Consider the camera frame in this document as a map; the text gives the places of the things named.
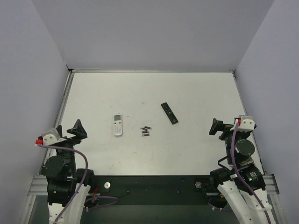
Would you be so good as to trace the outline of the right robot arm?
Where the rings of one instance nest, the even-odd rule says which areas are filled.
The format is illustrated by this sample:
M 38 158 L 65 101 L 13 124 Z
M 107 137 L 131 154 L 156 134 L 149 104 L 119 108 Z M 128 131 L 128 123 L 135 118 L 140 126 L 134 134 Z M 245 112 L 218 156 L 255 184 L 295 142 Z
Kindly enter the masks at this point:
M 233 124 L 213 119 L 209 135 L 220 132 L 226 156 L 218 160 L 219 169 L 210 172 L 217 195 L 208 198 L 213 210 L 231 211 L 241 224 L 273 224 L 263 174 L 252 155 L 255 145 L 248 139 L 256 124 L 253 117 L 240 115 Z

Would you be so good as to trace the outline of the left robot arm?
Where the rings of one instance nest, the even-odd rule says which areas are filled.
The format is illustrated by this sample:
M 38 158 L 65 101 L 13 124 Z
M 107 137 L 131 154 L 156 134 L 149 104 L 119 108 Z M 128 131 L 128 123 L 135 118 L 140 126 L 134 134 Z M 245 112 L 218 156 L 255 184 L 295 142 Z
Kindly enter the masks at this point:
M 49 223 L 78 224 L 84 209 L 88 192 L 94 190 L 96 181 L 94 171 L 88 168 L 77 168 L 75 155 L 86 156 L 74 149 L 87 138 L 87 132 L 78 119 L 73 128 L 63 136 L 62 126 L 57 126 L 38 137 L 36 145 L 42 148 L 55 149 L 56 155 L 49 157 L 42 166 L 41 175 L 47 179 L 47 202 Z

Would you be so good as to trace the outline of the white remote control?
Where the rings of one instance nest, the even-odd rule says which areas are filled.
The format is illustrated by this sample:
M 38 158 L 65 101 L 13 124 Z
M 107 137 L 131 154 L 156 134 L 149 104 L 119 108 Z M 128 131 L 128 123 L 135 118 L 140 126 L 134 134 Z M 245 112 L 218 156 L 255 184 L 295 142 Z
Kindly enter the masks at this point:
M 122 115 L 116 114 L 114 115 L 114 136 L 119 137 L 122 136 Z

